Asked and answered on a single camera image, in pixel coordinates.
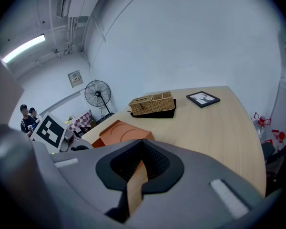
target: black tray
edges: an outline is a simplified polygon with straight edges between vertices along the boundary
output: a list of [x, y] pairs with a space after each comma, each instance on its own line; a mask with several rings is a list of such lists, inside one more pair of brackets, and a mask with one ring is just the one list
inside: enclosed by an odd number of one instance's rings
[[135, 118], [158, 118], [158, 119], [173, 118], [175, 114], [175, 109], [176, 109], [176, 99], [174, 99], [174, 104], [175, 104], [175, 108], [171, 110], [154, 112], [150, 114], [140, 114], [140, 115], [133, 115], [132, 112], [130, 114], [132, 115], [132, 117], [135, 117]]

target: framed picture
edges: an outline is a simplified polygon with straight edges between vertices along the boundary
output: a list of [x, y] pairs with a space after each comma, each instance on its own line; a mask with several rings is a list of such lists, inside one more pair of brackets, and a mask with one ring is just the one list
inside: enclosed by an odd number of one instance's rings
[[211, 104], [215, 104], [220, 101], [218, 97], [215, 97], [203, 91], [187, 95], [186, 97], [201, 108], [207, 107]]

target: light wood tabletop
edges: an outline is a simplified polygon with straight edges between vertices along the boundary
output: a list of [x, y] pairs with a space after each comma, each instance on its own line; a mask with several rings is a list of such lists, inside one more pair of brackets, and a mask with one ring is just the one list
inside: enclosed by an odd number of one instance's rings
[[[187, 95], [199, 91], [221, 99], [200, 108]], [[82, 136], [89, 143], [116, 120], [151, 131], [156, 141], [197, 151], [218, 160], [248, 182], [262, 196], [266, 191], [266, 168], [261, 144], [246, 110], [228, 86], [171, 90], [176, 99], [173, 118], [134, 118], [126, 107]]]

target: ceiling light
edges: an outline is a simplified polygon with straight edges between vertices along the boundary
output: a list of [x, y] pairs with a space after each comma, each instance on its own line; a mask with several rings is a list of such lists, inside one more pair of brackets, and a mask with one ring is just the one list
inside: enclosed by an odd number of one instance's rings
[[23, 52], [24, 50], [27, 50], [28, 48], [43, 42], [45, 40], [44, 35], [38, 36], [26, 43], [24, 43], [23, 45], [19, 46], [18, 48], [16, 48], [15, 50], [13, 50], [12, 52], [10, 52], [8, 55], [6, 55], [2, 61], [5, 63], [8, 63], [10, 60], [12, 60], [14, 57], [16, 57], [19, 53]]

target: orange tray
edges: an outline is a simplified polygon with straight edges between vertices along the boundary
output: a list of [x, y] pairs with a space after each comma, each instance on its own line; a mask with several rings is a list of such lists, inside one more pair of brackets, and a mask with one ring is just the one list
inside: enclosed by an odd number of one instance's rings
[[142, 130], [120, 120], [115, 121], [100, 133], [100, 138], [92, 143], [93, 147], [102, 147], [133, 139], [154, 140], [152, 132]]

